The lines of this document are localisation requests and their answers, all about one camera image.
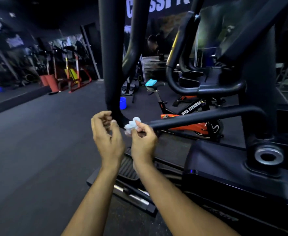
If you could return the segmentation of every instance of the crumpled white cloth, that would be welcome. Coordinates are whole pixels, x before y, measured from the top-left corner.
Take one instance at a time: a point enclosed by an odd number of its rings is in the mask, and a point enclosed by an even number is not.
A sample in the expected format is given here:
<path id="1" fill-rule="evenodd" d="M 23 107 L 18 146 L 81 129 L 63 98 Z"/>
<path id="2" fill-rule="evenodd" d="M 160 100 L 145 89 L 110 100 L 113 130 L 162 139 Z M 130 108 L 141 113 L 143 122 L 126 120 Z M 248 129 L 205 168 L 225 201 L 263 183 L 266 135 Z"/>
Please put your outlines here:
<path id="1" fill-rule="evenodd" d="M 139 128 L 139 127 L 136 125 L 135 120 L 141 122 L 141 119 L 140 119 L 140 118 L 134 117 L 132 121 L 129 121 L 129 124 L 127 124 L 127 125 L 124 126 L 125 134 L 126 134 L 126 135 L 131 136 L 131 130 L 132 130 L 133 128 L 135 128 L 136 130 Z"/>

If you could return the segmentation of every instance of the white lettering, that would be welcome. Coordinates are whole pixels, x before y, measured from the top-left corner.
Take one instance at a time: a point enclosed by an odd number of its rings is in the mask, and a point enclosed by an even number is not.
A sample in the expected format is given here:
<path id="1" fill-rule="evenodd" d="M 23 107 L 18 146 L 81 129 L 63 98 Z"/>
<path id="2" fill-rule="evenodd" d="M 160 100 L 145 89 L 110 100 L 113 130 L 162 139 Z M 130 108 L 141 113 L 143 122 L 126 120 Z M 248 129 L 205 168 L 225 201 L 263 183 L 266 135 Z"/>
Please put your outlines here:
<path id="1" fill-rule="evenodd" d="M 153 12 L 156 9 L 156 2 L 154 0 L 151 0 L 151 5 L 149 7 L 149 12 Z"/>
<path id="2" fill-rule="evenodd" d="M 132 18 L 131 6 L 133 6 L 133 0 L 126 0 L 126 15 L 128 18 Z"/>
<path id="3" fill-rule="evenodd" d="M 166 8 L 171 7 L 171 0 L 166 0 Z"/>
<path id="4" fill-rule="evenodd" d="M 183 3 L 188 4 L 188 3 L 190 3 L 190 1 L 189 0 L 183 0 Z"/>
<path id="5" fill-rule="evenodd" d="M 156 11 L 161 11 L 165 7 L 165 0 L 156 0 Z"/>

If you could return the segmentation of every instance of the spin bike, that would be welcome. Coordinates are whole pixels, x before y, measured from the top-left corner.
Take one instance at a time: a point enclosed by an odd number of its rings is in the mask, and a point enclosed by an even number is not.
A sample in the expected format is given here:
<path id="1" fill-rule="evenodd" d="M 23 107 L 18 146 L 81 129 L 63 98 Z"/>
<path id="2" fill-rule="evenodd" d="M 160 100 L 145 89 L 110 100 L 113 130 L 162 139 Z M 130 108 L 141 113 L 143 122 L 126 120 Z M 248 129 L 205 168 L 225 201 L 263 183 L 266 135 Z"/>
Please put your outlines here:
<path id="1" fill-rule="evenodd" d="M 191 102 L 187 107 L 181 109 L 178 113 L 171 111 L 170 109 L 166 108 L 165 104 L 167 102 L 163 101 L 159 95 L 159 87 L 165 86 L 165 83 L 155 83 L 153 86 L 146 86 L 148 92 L 151 94 L 155 94 L 158 99 L 158 104 L 162 113 L 160 116 L 162 119 L 170 118 L 170 117 L 177 117 L 180 115 L 186 115 L 190 113 L 197 112 L 199 109 L 202 111 L 209 110 L 209 106 L 213 105 L 213 101 L 217 102 L 217 104 L 221 104 L 224 100 L 215 98 L 206 98 L 206 99 L 198 99 L 196 98 L 193 102 Z M 162 132 L 178 135 L 180 137 L 189 138 L 189 139 L 205 139 L 211 141 L 219 141 L 224 135 L 222 134 L 224 129 L 223 123 L 221 120 L 214 120 L 210 122 L 202 122 L 191 124 L 182 127 L 175 127 L 168 130 L 162 130 Z M 183 131 L 193 131 L 195 135 L 184 133 Z"/>

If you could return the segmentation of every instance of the gray floor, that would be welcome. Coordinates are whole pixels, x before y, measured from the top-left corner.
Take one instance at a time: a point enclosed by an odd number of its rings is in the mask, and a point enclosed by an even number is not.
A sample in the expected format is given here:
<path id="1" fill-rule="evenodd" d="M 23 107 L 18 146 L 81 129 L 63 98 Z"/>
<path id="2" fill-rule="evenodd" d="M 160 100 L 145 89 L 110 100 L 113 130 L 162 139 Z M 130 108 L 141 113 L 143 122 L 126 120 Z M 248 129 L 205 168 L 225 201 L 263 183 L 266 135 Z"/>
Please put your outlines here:
<path id="1" fill-rule="evenodd" d="M 90 118 L 106 108 L 103 90 L 103 82 L 95 81 L 74 93 L 42 96 L 0 113 L 1 236 L 61 234 L 88 190 L 86 179 L 101 163 Z M 169 106 L 177 97 L 168 87 L 161 96 Z M 127 117 L 159 118 L 156 98 L 144 88 L 135 101 L 127 99 Z M 227 102 L 234 104 L 237 98 Z M 240 118 L 224 124 L 222 142 L 244 146 Z M 163 134 L 156 156 L 183 164 L 190 144 Z M 114 196 L 105 235 L 171 234 L 160 215 L 152 218 Z"/>
<path id="2" fill-rule="evenodd" d="M 4 92 L 0 92 L 0 102 L 3 102 L 7 99 L 16 97 L 16 96 L 21 95 L 23 93 L 33 91 L 33 90 L 38 89 L 38 88 L 40 88 L 40 85 L 38 83 L 31 83 L 27 86 L 20 87 L 17 89 L 12 89 L 12 87 L 6 87 L 6 88 L 4 88 Z"/>

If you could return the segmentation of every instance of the person's right hand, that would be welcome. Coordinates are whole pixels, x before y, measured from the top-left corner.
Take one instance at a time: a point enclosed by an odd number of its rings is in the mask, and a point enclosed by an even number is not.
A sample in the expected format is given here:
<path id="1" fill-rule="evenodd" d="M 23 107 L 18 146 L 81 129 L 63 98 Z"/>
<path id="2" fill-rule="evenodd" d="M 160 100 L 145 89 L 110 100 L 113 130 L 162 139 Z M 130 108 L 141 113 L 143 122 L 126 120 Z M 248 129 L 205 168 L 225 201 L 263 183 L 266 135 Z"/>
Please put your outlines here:
<path id="1" fill-rule="evenodd" d="M 138 130 L 142 130 L 146 133 L 143 136 L 142 133 L 135 129 L 132 129 L 132 146 L 131 146 L 131 156 L 133 158 L 135 166 L 139 164 L 153 163 L 154 151 L 157 143 L 157 136 L 154 130 L 147 124 L 135 121 L 136 125 L 139 127 Z"/>

